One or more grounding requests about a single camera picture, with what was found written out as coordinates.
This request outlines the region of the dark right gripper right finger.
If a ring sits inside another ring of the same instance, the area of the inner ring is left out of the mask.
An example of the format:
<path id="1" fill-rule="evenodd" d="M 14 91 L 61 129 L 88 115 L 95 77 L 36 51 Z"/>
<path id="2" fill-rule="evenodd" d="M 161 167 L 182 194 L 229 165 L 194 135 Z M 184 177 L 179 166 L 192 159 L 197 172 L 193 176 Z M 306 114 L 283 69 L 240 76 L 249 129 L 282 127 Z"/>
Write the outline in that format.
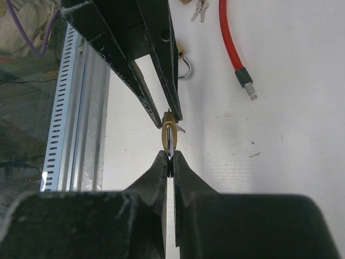
<path id="1" fill-rule="evenodd" d="M 219 193 L 174 154 L 181 258 L 339 258 L 323 214 L 294 194 Z"/>

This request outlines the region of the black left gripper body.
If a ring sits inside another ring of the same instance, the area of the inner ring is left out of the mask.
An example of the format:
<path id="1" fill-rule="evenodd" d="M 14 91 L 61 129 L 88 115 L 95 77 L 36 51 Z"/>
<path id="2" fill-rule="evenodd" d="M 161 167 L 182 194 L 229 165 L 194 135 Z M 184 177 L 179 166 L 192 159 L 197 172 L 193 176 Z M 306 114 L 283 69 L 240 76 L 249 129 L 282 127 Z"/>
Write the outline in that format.
<path id="1" fill-rule="evenodd" d="M 145 25 L 137 1 L 93 1 L 100 24 L 100 39 L 91 45 L 107 60 L 134 61 L 147 54 L 144 47 Z"/>

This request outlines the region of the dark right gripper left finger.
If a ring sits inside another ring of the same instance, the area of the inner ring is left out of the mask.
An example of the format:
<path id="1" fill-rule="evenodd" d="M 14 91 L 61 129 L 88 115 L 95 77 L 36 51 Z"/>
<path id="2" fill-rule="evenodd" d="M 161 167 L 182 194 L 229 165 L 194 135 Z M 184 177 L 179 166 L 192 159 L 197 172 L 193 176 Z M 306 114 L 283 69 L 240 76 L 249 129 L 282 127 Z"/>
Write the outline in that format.
<path id="1" fill-rule="evenodd" d="M 1 258 L 165 258 L 167 156 L 122 191 L 24 193 L 1 227 Z"/>

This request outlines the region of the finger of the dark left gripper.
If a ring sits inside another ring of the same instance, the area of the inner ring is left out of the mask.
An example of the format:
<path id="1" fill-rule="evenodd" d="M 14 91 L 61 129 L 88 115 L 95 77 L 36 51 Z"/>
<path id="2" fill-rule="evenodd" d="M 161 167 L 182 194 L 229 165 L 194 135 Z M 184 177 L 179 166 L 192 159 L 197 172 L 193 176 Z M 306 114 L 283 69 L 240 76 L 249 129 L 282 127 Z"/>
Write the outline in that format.
<path id="1" fill-rule="evenodd" d="M 154 125 L 161 128 L 160 115 L 141 70 L 125 55 L 95 1 L 61 1 L 61 14 L 134 93 Z"/>
<path id="2" fill-rule="evenodd" d="M 178 96 L 178 49 L 168 1 L 137 1 L 145 39 L 165 98 L 175 120 L 183 120 Z"/>

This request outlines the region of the medium brass padlock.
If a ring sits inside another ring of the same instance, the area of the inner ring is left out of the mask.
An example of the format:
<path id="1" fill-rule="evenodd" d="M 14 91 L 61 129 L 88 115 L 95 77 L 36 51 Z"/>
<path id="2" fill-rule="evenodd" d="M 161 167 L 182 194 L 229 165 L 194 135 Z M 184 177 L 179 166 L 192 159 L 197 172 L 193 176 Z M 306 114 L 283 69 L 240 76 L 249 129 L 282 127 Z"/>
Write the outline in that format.
<path id="1" fill-rule="evenodd" d="M 179 42 L 176 42 L 176 45 L 177 45 L 177 50 L 178 50 L 178 60 L 180 60 L 188 69 L 186 73 L 182 75 L 178 75 L 178 79 L 185 79 L 192 74 L 192 66 L 190 62 L 185 58 L 185 49 L 182 46 L 182 44 Z"/>

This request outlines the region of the small brass long-shackle padlock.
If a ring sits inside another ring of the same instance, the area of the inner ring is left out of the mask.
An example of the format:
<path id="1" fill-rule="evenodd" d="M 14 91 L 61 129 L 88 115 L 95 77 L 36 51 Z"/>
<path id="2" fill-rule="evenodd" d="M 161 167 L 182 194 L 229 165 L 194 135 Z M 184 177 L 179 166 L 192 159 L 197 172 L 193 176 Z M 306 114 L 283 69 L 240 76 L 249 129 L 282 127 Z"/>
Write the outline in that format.
<path id="1" fill-rule="evenodd" d="M 162 145 L 167 156 L 168 172 L 167 176 L 172 178 L 174 176 L 173 157 L 177 147 L 178 132 L 185 133 L 185 129 L 178 125 L 172 111 L 164 112 L 162 118 Z"/>

